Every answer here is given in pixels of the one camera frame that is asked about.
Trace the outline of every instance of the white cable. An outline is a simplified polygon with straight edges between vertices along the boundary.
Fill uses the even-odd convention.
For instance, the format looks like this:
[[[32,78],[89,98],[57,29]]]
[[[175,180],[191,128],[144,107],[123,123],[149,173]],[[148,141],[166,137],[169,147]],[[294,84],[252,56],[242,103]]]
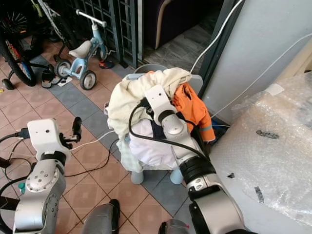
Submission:
[[[218,40],[218,38],[220,37],[226,23],[229,21],[229,18],[231,17],[231,15],[233,14],[233,12],[235,11],[235,9],[242,3],[243,0],[239,0],[235,6],[232,8],[232,10],[229,12],[228,16],[225,18],[218,34],[216,35],[215,39],[208,45],[208,47],[198,56],[198,58],[196,59],[195,63],[193,64],[193,67],[190,70],[190,73],[193,72],[196,64],[198,63],[198,61],[200,60],[200,58],[212,47],[212,45]]]
[[[113,132],[114,132],[114,131],[109,131],[109,132],[105,133],[104,135],[102,135],[99,139],[97,139],[97,140],[95,140],[95,141],[91,141],[91,142],[84,143],[84,144],[82,144],[82,145],[80,145],[80,146],[77,146],[77,147],[71,149],[70,151],[76,150],[76,149],[78,149],[78,148],[80,148],[80,147],[82,147],[82,146],[84,146],[84,145],[96,143],[96,142],[98,142],[99,140],[102,140],[103,137],[106,137],[108,134],[113,133]]]
[[[18,152],[8,151],[8,150],[0,150],[0,152],[6,152],[13,155],[20,155],[20,156],[26,156],[26,157],[35,157],[35,155],[26,155]]]
[[[217,114],[219,114],[221,111],[223,111],[225,108],[227,108],[229,105],[231,105],[233,102],[235,102],[240,96],[242,96],[247,90],[250,89],[274,64],[276,64],[277,61],[279,61],[290,49],[292,49],[298,42],[302,41],[303,39],[312,36],[312,33],[305,35],[304,37],[297,40],[294,44],[291,45],[283,54],[281,54],[280,57],[278,57],[267,69],[264,70],[264,72],[254,80],[240,95],[238,95],[236,98],[234,98],[230,103],[228,103],[225,107],[223,107],[221,110],[216,112],[211,118],[215,117]]]
[[[227,127],[227,128],[230,127],[230,125],[222,125],[222,124],[213,124],[213,126],[220,126],[220,127]]]

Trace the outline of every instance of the white cloth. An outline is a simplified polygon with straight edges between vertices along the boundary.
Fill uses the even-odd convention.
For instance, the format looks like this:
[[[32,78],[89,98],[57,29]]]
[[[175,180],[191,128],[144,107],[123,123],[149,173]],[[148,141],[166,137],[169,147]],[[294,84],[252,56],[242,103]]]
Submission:
[[[191,74],[181,68],[171,68],[145,74],[137,80],[128,80],[126,76],[118,83],[111,95],[108,111],[108,126],[113,128],[120,140],[129,132],[128,122],[132,110],[144,98],[144,92],[160,84],[169,98],[173,98],[177,87],[191,79]],[[139,108],[133,116],[132,124],[141,119],[151,119],[144,108]]]
[[[133,125],[132,130],[134,133],[153,137],[151,122],[148,119],[142,119]],[[150,166],[167,165],[172,169],[177,168],[170,144],[138,138],[131,133],[129,137],[131,153],[141,162]]]

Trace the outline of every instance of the metal grille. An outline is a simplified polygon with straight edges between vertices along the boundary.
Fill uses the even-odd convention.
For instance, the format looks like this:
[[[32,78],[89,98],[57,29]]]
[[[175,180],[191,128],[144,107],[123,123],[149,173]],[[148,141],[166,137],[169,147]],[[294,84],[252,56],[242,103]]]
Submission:
[[[123,60],[137,68],[137,1],[118,0]]]
[[[109,49],[115,50],[113,54],[118,61],[137,68],[137,0],[66,0],[67,12],[76,15],[76,9],[80,9],[99,20],[107,22],[104,29],[99,27],[103,40]],[[75,16],[81,24],[86,22]],[[83,27],[84,32],[91,32],[91,21],[89,27]]]

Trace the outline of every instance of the black cloth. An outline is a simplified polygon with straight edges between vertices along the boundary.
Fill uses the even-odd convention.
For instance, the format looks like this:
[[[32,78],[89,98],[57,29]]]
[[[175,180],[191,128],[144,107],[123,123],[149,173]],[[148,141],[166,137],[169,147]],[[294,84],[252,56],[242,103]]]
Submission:
[[[157,125],[155,121],[151,120],[151,126],[153,130],[153,138],[155,139],[165,139],[164,130],[161,126]]]

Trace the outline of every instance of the plastic wrap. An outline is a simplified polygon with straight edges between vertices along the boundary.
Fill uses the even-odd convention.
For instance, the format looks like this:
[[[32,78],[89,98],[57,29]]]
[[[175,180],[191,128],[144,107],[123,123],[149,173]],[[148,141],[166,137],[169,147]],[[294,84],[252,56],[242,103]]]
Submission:
[[[247,196],[312,225],[312,73],[275,83],[233,108],[212,163]]]

